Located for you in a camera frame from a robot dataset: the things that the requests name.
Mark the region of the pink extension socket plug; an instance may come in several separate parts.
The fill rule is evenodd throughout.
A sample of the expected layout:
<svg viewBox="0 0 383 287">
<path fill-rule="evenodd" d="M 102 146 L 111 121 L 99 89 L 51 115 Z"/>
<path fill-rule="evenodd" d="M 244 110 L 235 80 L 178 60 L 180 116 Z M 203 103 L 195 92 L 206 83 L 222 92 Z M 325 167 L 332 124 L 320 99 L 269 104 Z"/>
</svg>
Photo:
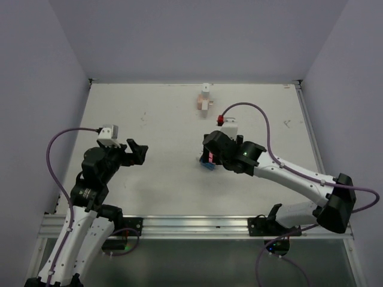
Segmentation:
<svg viewBox="0 0 383 287">
<path fill-rule="evenodd" d="M 214 156 L 213 156 L 213 154 L 211 152 L 209 153 L 209 156 L 208 156 L 208 162 L 209 163 L 213 163 L 214 162 Z"/>
</svg>

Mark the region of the blue cube socket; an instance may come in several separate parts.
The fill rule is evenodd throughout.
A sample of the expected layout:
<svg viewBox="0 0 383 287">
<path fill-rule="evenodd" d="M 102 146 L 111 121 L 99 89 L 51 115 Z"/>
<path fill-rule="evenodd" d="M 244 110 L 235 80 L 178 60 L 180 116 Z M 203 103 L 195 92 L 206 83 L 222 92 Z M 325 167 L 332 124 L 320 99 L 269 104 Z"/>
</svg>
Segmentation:
<svg viewBox="0 0 383 287">
<path fill-rule="evenodd" d="M 203 161 L 203 159 L 201 158 L 199 160 L 199 163 L 202 167 L 212 171 L 212 170 L 215 170 L 217 164 L 215 162 L 213 162 L 212 159 L 209 159 L 208 161 Z"/>
</svg>

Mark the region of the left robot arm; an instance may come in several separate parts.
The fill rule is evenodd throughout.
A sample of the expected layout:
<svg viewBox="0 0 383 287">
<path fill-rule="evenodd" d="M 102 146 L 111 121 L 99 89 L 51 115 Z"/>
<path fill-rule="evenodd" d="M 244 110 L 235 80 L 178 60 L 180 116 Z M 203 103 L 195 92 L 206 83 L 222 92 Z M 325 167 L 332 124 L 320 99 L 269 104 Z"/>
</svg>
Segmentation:
<svg viewBox="0 0 383 287">
<path fill-rule="evenodd" d="M 90 263 L 109 236 L 140 237 L 139 228 L 125 224 L 122 209 L 104 200 L 107 184 L 119 168 L 142 165 L 147 151 L 148 146 L 128 139 L 125 144 L 98 140 L 97 147 L 84 153 L 56 244 L 37 277 L 29 278 L 26 286 L 82 286 Z"/>
</svg>

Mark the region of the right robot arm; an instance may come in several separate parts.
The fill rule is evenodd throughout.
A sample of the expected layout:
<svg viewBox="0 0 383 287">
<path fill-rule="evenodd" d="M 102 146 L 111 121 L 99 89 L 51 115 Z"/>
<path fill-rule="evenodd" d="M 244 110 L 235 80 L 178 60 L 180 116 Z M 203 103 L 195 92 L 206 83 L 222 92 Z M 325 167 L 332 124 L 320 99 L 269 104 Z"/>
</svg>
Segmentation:
<svg viewBox="0 0 383 287">
<path fill-rule="evenodd" d="M 221 131 L 203 137 L 202 160 L 237 174 L 276 182 L 307 198 L 306 202 L 273 206 L 266 219 L 270 233 L 281 234 L 299 225 L 318 224 L 334 233 L 346 232 L 356 195 L 351 177 L 339 174 L 327 176 L 299 166 L 273 159 L 267 149 L 254 142 L 244 141 L 239 135 L 230 138 Z"/>
</svg>

